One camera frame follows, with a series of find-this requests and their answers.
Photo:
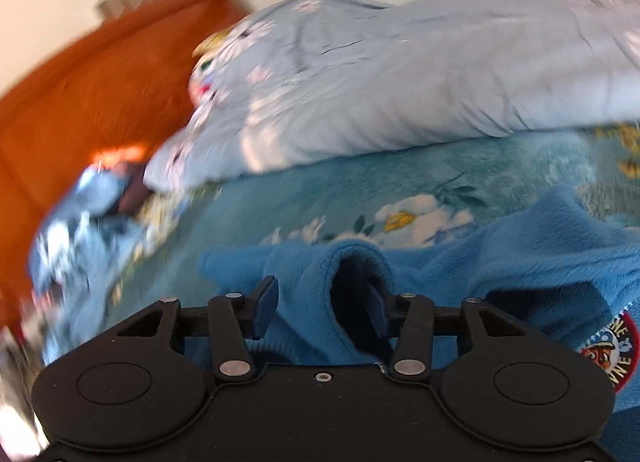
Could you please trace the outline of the light blue knit sweater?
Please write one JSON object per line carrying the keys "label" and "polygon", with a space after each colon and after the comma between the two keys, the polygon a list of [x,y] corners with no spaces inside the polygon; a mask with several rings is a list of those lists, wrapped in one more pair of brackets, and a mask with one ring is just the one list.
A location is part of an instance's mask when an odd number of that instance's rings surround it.
{"label": "light blue knit sweater", "polygon": [[47,300],[42,360],[51,364],[103,329],[127,267],[157,245],[138,216],[152,193],[140,163],[86,167],[32,239],[28,272],[35,298]]}

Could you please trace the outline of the orange wooden headboard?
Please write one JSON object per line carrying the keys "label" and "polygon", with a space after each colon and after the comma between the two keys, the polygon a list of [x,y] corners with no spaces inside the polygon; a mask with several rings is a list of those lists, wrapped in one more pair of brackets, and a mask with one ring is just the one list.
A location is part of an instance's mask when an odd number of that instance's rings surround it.
{"label": "orange wooden headboard", "polygon": [[237,0],[155,0],[104,22],[1,100],[1,323],[20,320],[32,237],[98,153],[149,155],[186,124],[198,43],[239,22]]}

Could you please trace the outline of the blue fleece jacket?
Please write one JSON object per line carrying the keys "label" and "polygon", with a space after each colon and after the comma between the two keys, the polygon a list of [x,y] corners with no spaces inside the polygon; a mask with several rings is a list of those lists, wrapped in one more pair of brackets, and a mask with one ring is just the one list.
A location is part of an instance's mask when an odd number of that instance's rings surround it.
{"label": "blue fleece jacket", "polygon": [[601,440],[639,456],[639,234],[592,216],[554,187],[523,212],[429,248],[383,250],[343,239],[210,250],[198,261],[220,292],[248,293],[267,276],[279,305],[253,352],[293,364],[372,364],[390,353],[364,308],[367,289],[413,293],[439,306],[477,297],[599,366],[616,393]]}

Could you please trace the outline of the light blue floral duvet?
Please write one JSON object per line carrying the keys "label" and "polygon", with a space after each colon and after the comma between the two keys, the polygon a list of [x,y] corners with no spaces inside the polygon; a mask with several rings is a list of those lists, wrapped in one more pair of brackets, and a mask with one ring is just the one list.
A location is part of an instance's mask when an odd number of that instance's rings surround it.
{"label": "light blue floral duvet", "polygon": [[198,54],[155,191],[639,117],[639,0],[288,0]]}

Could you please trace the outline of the teal floral bed blanket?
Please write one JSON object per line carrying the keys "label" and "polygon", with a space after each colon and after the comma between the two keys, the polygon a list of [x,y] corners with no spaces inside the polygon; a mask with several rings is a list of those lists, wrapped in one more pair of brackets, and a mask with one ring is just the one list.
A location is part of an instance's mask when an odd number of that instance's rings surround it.
{"label": "teal floral bed blanket", "polygon": [[151,248],[122,272],[108,325],[161,297],[198,306],[215,283],[198,272],[211,249],[357,238],[427,248],[521,212],[555,185],[599,219],[639,224],[639,128],[522,132],[294,167],[186,193],[155,195],[139,219]]}

